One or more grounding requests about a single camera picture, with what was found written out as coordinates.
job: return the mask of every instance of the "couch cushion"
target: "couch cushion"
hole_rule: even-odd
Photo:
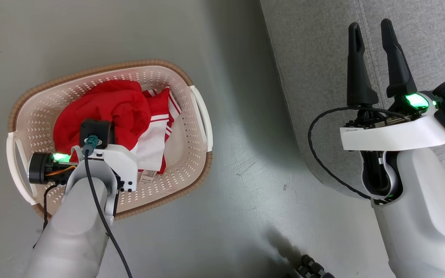
[[[392,100],[380,22],[390,18],[419,90],[445,81],[445,1],[418,0],[261,0],[284,95],[300,152],[310,171],[326,186],[357,197],[314,160],[307,142],[311,121],[323,111],[346,106],[348,26],[360,23],[365,62],[379,107]],[[361,190],[360,153],[344,151],[339,127],[355,113],[321,119],[313,132],[314,149],[339,178]],[[433,149],[445,168],[445,145]]]

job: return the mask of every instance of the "red cloth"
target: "red cloth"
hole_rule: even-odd
[[[114,124],[116,144],[131,150],[150,124],[149,104],[136,81],[111,80],[95,86],[69,104],[54,125],[59,153],[70,153],[79,144],[80,125],[86,118]]]
[[[150,116],[164,115],[162,118],[171,118],[169,115],[169,91],[162,91],[154,97],[148,93],[148,91],[142,92],[143,96],[147,100],[150,109]]]

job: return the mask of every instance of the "perforated basket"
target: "perforated basket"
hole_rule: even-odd
[[[170,85],[182,109],[166,142],[166,171],[152,183],[139,183],[136,192],[121,192],[116,219],[165,204],[194,190],[212,165],[212,127],[205,103],[189,76],[162,60],[141,60],[94,68],[49,81],[27,91],[16,102],[8,123],[7,159],[19,192],[44,216],[42,203],[49,185],[32,185],[28,172],[34,152],[55,153],[54,123],[61,111],[85,92],[108,80],[138,81],[143,90]],[[48,194],[48,213],[61,204],[64,187]]]

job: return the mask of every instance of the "white sticker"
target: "white sticker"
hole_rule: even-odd
[[[346,132],[363,130],[363,128],[339,128],[339,130],[341,131],[341,134],[343,134],[343,133],[346,133]]]
[[[157,171],[152,170],[144,170],[142,175],[140,176],[141,183],[152,183],[154,180],[154,176],[157,174]]]

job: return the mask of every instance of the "green led light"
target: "green led light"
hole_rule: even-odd
[[[408,103],[416,109],[427,109],[429,107],[429,102],[425,97],[422,97],[422,95],[419,95],[418,93],[406,95],[405,97],[406,100],[408,100]]]
[[[54,153],[53,159],[57,160],[59,162],[69,162],[71,158],[71,155],[63,154],[63,153]]]

